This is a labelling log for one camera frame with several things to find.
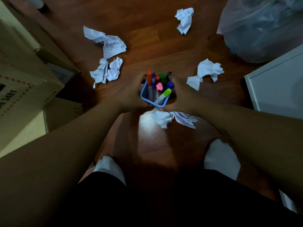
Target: blue pen holder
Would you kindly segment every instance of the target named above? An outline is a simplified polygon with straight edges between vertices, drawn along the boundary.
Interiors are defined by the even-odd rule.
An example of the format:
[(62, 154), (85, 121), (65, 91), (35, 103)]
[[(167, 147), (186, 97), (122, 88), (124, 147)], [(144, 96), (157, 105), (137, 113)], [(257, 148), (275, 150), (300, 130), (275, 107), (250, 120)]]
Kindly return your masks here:
[(164, 107), (169, 99), (169, 96), (170, 94), (161, 102), (161, 104), (156, 104), (152, 101), (149, 100), (149, 89), (148, 89), (148, 86), (147, 86), (147, 80), (141, 90), (141, 93), (140, 93), (140, 97), (141, 99), (145, 100), (146, 102), (149, 102), (151, 105), (155, 106), (156, 108), (161, 108), (161, 107)]

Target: white sock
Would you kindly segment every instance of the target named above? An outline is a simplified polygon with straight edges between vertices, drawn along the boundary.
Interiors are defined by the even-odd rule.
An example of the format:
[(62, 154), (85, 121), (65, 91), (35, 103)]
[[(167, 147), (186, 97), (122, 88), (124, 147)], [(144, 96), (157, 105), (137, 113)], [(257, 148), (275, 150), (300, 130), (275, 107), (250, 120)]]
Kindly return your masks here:
[(204, 159), (204, 169), (217, 170), (225, 176), (236, 180), (240, 167), (236, 154), (227, 143), (216, 139), (210, 144)]
[(108, 155), (103, 156), (103, 158), (98, 161), (94, 169), (94, 172), (96, 171), (113, 175), (121, 182), (123, 182), (124, 185), (126, 185), (123, 171), (118, 166), (118, 164), (116, 164), (116, 162), (112, 159), (112, 157)]

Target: plastic bag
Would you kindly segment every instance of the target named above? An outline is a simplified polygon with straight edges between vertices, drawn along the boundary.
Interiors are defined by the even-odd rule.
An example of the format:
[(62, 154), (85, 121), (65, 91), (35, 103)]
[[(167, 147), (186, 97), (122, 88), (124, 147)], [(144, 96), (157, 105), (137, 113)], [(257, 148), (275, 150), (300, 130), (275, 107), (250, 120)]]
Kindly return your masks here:
[(217, 34), (243, 60), (271, 61), (303, 44), (303, 0), (228, 0)]

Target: pink highlighter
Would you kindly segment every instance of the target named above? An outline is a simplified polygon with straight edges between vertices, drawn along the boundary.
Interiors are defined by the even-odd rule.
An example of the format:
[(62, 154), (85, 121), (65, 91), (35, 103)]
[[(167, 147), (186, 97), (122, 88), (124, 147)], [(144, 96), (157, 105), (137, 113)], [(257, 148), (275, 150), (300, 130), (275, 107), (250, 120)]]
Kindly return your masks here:
[(156, 88), (157, 88), (157, 91), (158, 91), (158, 94), (157, 95), (157, 98), (162, 94), (162, 91), (163, 91), (163, 86), (162, 86), (162, 83), (158, 83), (156, 85)]

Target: forearm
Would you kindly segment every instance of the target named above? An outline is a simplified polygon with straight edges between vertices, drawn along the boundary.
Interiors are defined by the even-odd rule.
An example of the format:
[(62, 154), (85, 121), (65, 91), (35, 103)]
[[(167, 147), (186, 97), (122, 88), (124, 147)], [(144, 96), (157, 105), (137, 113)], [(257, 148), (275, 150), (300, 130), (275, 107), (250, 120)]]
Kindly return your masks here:
[(302, 203), (302, 120), (217, 104), (205, 98), (199, 99), (197, 114)]
[(1, 158), (0, 203), (13, 210), (0, 219), (13, 223), (51, 214), (82, 177), (120, 113), (119, 101), (111, 97)]

